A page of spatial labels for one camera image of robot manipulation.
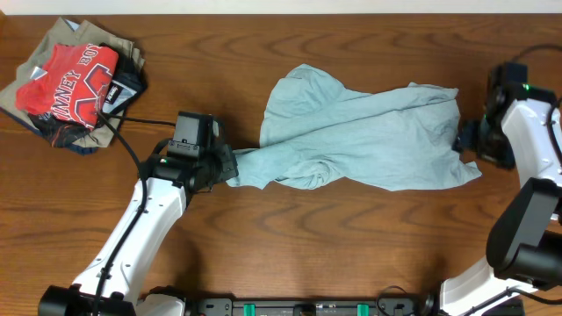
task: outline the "gray fabric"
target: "gray fabric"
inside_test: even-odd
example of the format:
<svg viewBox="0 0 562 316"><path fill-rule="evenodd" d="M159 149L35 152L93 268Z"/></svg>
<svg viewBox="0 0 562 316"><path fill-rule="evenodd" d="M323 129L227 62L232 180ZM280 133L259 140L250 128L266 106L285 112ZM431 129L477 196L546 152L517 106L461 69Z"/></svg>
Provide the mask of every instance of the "gray fabric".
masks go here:
<svg viewBox="0 0 562 316"><path fill-rule="evenodd" d="M105 43L116 48L122 54L133 57L133 61L138 69L142 68L144 64L138 49L133 48L132 41L120 39L88 21L83 21L78 29L74 31L62 18L58 18L29 59L18 67L16 80L0 91L0 107L31 128L34 128L32 121L27 117L27 113L16 109L16 91L30 81L29 77L33 68L43 66L51 58L55 44L75 46L87 43L95 45ZM109 122L116 128L119 125L119 120L116 118L110 118ZM107 126L103 126L93 130L80 140L76 140L73 144L80 147L107 147L112 137L112 131Z"/></svg>
<svg viewBox="0 0 562 316"><path fill-rule="evenodd" d="M299 66L271 92L261 148L235 152L240 175L228 184L316 189L348 177L387 190L437 190L467 183L481 173L451 150L457 92L410 83L372 95Z"/></svg>

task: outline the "pile of clothes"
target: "pile of clothes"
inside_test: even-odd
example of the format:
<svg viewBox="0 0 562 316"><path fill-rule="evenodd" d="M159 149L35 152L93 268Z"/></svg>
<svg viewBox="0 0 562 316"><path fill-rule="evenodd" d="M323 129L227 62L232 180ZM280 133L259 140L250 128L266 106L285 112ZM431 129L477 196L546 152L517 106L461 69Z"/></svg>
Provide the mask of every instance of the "pile of clothes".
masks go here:
<svg viewBox="0 0 562 316"><path fill-rule="evenodd" d="M91 154L113 136L98 113L122 115L146 89L143 65L133 42L59 18L0 91L0 109L52 147ZM118 118L109 122L119 126Z"/></svg>

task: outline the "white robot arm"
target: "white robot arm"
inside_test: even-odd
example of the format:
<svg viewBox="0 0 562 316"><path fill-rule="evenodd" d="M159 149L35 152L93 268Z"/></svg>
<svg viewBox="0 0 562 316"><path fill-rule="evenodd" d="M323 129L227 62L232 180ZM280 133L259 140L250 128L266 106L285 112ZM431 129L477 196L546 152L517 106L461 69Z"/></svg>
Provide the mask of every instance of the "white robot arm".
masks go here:
<svg viewBox="0 0 562 316"><path fill-rule="evenodd" d="M184 315L185 300L169 292L137 301L158 248L192 195L238 175L220 126L213 116L180 112L174 138L141 164L129 206L99 254L69 289L49 287L39 315Z"/></svg>
<svg viewBox="0 0 562 316"><path fill-rule="evenodd" d="M480 123L476 149L480 157L507 168L512 167L513 155L522 191L490 233L488 257L442 283L440 309L451 316L480 316L517 295L506 289L531 293L561 282L562 251L554 252L548 246L560 237L544 234L550 219L558 220L554 211L562 186L562 162L556 153L562 140L556 99L549 91L530 87L522 65L505 64L493 75L488 87L488 117ZM551 185L537 187L542 184L538 180ZM540 184L533 188L533 183Z"/></svg>

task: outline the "wood grain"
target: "wood grain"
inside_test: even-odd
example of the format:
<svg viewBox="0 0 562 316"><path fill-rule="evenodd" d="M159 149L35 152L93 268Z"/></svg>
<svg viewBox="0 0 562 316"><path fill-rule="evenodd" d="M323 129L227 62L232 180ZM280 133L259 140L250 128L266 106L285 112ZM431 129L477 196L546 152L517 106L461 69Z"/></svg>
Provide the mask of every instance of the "wood grain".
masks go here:
<svg viewBox="0 0 562 316"><path fill-rule="evenodd" d="M0 35L2 35L2 29L4 28L4 21L6 20L5 14L0 10Z"/></svg>
<svg viewBox="0 0 562 316"><path fill-rule="evenodd" d="M55 19L7 18L0 86ZM257 146L271 89L301 63L365 92L410 82L456 87L462 116L471 119L482 115L491 67L527 46L562 39L560 15L88 20L134 40L147 59L149 88L130 116L212 113L225 120L235 148ZM562 91L561 57L526 58L530 81ZM145 157L172 130L126 122L122 132ZM70 284L104 244L132 194L135 170L118 143L82 157L51 148L4 115L0 148L0 314L30 315L48 285ZM484 255L492 224L518 191L516 172L479 167L480 179L440 191L388 192L349 180L312 191L217 186L194 198L171 229L145 289L174 284L195 296L239 298L373 297L390 284L425 291ZM526 306L529 315L560 314Z"/></svg>

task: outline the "red shirt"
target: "red shirt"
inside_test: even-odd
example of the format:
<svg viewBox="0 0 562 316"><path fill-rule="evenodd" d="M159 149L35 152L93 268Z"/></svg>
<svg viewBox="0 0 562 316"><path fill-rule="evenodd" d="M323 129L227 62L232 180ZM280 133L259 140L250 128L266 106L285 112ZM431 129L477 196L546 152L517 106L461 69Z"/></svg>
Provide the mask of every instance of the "red shirt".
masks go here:
<svg viewBox="0 0 562 316"><path fill-rule="evenodd" d="M55 45L46 75L18 89L16 107L93 129L119 55L109 47Z"/></svg>

